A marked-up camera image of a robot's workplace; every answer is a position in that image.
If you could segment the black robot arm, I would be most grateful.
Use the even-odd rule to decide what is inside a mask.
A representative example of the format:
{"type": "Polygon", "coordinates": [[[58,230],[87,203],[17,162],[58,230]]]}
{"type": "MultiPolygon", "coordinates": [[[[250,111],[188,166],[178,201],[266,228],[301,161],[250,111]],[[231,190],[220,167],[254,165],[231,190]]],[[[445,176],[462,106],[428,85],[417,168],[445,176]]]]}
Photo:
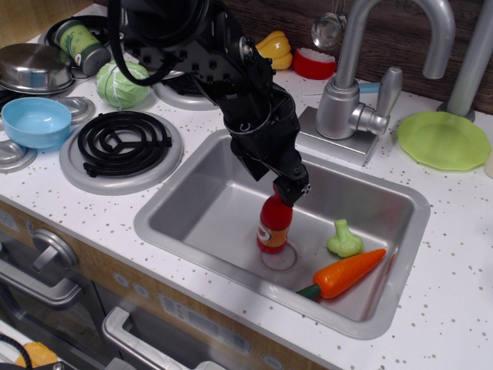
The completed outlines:
{"type": "Polygon", "coordinates": [[[126,78],[152,86],[172,71],[188,75],[220,108],[231,150],[255,180],[276,173],[274,188],[288,207],[310,191],[295,148],[300,131],[295,102],[273,82],[270,60],[259,54],[222,1],[111,1],[107,19],[112,54],[126,78]],[[132,38],[157,58],[148,78],[137,79],[126,67],[122,15],[132,38]]]}

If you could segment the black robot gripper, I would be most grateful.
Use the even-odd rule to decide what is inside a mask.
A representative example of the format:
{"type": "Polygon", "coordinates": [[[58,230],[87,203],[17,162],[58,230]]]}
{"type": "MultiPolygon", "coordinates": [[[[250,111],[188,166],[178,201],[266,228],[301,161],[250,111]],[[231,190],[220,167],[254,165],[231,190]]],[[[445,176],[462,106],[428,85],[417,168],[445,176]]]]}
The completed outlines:
{"type": "Polygon", "coordinates": [[[293,97],[277,84],[267,96],[232,92],[223,97],[223,121],[232,136],[230,149],[249,175],[259,181],[277,175],[275,191],[287,207],[310,190],[301,155],[295,149],[300,132],[293,97]]]}

